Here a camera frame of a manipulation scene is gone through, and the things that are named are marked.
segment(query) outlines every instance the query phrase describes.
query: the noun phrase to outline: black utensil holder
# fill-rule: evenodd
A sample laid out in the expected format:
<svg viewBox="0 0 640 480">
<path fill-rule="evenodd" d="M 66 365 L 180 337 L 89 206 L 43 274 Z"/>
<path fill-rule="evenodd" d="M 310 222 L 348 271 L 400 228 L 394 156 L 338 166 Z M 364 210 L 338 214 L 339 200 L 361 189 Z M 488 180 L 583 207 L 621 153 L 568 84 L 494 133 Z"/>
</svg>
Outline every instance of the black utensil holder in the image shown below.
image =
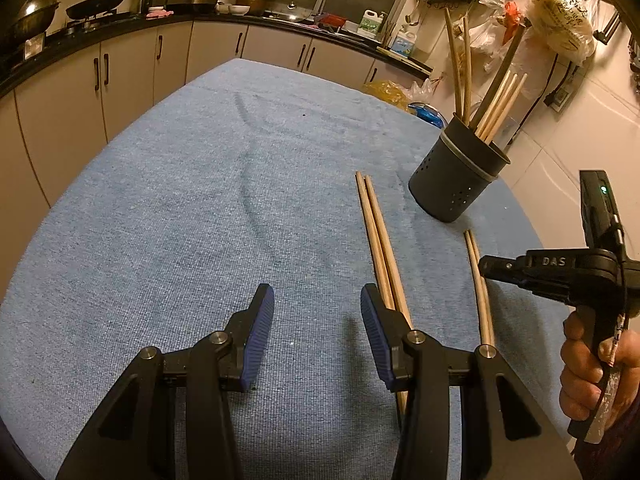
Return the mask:
<svg viewBox="0 0 640 480">
<path fill-rule="evenodd" d="M 418 205 L 442 222 L 453 222 L 485 187 L 498 178 L 509 158 L 485 144 L 456 116 L 409 179 Z"/>
</svg>

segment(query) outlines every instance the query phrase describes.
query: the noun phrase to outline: black countertop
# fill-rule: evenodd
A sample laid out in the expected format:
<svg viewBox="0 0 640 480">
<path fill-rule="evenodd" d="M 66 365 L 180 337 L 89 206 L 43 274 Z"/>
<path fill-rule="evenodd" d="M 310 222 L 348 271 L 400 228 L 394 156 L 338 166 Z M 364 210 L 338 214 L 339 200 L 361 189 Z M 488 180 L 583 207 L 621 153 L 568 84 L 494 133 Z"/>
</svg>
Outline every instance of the black countertop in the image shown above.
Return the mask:
<svg viewBox="0 0 640 480">
<path fill-rule="evenodd" d="M 65 35 L 64 31 L 60 31 L 47 36 L 45 46 L 41 53 L 36 54 L 36 56 L 33 56 L 26 61 L 20 62 L 18 65 L 14 65 L 11 69 L 0 67 L 0 98 L 43 68 L 65 58 L 66 56 L 69 56 L 74 52 L 77 52 L 78 50 L 82 50 L 83 48 L 93 44 L 108 40 L 109 38 L 114 38 L 115 36 L 135 32 L 136 30 L 142 30 L 149 27 L 159 27 L 160 25 L 167 25 L 169 23 L 190 22 L 192 20 L 196 22 L 245 23 L 247 25 L 279 28 L 280 30 L 311 36 L 313 38 L 339 44 L 350 48 L 351 50 L 356 50 L 366 54 L 367 56 L 389 63 L 416 77 L 426 78 L 428 76 L 428 72 L 431 71 L 430 69 L 428 69 L 428 72 L 418 70 L 402 60 L 386 56 L 383 52 L 380 52 L 372 46 L 372 44 L 367 44 L 364 41 L 359 41 L 355 38 L 351 39 L 344 35 L 337 36 L 316 28 L 305 27 L 304 25 L 299 25 L 297 23 L 283 22 L 273 18 L 232 16 L 229 14 L 207 14 L 196 16 L 174 14 L 172 16 L 167 16 L 166 18 L 146 20 L 143 16 L 127 16 L 122 20 L 101 25 L 95 30 L 76 32 L 71 35 Z"/>
</svg>

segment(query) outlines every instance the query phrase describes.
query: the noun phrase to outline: metal screw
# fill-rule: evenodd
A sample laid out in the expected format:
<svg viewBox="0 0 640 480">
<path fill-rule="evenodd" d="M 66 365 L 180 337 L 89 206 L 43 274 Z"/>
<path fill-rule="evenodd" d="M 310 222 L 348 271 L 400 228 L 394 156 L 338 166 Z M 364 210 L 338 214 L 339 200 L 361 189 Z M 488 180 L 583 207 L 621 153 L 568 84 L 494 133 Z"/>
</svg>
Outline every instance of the metal screw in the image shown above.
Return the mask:
<svg viewBox="0 0 640 480">
<path fill-rule="evenodd" d="M 409 332 L 406 335 L 406 338 L 409 340 L 410 343 L 415 343 L 417 345 L 427 341 L 427 336 L 424 334 L 424 332 L 421 332 L 420 330 L 411 330 L 411 332 Z"/>
<path fill-rule="evenodd" d="M 229 339 L 229 336 L 222 330 L 218 330 L 209 336 L 209 341 L 214 345 L 222 345 L 222 343 L 226 343 L 227 339 Z"/>
<path fill-rule="evenodd" d="M 158 354 L 158 350 L 154 346 L 145 346 L 140 352 L 138 357 L 141 359 L 153 359 Z"/>
<path fill-rule="evenodd" d="M 480 345 L 479 352 L 482 357 L 487 359 L 492 359 L 497 354 L 496 349 L 491 345 Z"/>
</svg>

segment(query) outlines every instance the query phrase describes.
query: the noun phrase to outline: red container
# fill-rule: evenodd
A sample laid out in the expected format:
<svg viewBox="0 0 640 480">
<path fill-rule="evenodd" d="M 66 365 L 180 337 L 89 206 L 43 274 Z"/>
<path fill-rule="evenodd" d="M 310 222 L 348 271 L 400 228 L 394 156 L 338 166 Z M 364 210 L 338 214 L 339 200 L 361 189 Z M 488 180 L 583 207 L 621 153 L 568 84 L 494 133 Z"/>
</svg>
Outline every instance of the red container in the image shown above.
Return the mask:
<svg viewBox="0 0 640 480">
<path fill-rule="evenodd" d="M 323 25 L 330 25 L 331 27 L 343 27 L 347 22 L 346 18 L 342 18 L 340 16 L 336 16 L 335 14 L 328 14 L 323 16 L 320 20 L 320 23 Z"/>
</svg>

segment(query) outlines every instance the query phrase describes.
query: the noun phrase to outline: finger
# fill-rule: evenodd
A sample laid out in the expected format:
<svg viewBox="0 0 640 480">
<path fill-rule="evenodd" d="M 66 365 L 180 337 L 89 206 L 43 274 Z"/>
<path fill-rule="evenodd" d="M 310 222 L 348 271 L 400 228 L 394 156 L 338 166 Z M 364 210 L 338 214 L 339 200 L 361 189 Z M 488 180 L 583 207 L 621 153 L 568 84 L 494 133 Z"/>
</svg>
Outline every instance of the finger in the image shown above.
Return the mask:
<svg viewBox="0 0 640 480">
<path fill-rule="evenodd" d="M 566 366 L 560 374 L 560 383 L 562 390 L 586 409 L 592 410 L 598 405 L 601 393 L 599 387 L 581 379 Z"/>
<path fill-rule="evenodd" d="M 609 360 L 612 346 L 612 337 L 605 339 L 598 346 L 598 354 L 604 362 Z M 616 349 L 616 364 L 623 364 L 631 368 L 640 367 L 640 334 L 635 330 L 623 330 L 620 335 Z"/>
<path fill-rule="evenodd" d="M 572 418 L 573 420 L 587 420 L 589 417 L 589 410 L 584 406 L 575 402 L 569 397 L 564 390 L 560 390 L 560 408 L 562 412 Z"/>
<path fill-rule="evenodd" d="M 564 320 L 564 335 L 567 339 L 576 341 L 582 339 L 584 335 L 584 324 L 575 310 Z"/>
<path fill-rule="evenodd" d="M 569 370 L 581 379 L 597 383 L 602 378 L 600 363 L 582 341 L 567 339 L 560 349 L 560 357 Z"/>
<path fill-rule="evenodd" d="M 613 402 L 613 406 L 611 407 L 606 429 L 609 429 L 613 423 L 624 415 L 626 410 L 628 410 L 634 403 L 636 396 L 638 395 L 639 384 L 640 368 L 624 368 L 622 370 L 620 384 L 618 385 L 618 392 L 616 393 L 616 400 Z"/>
</svg>

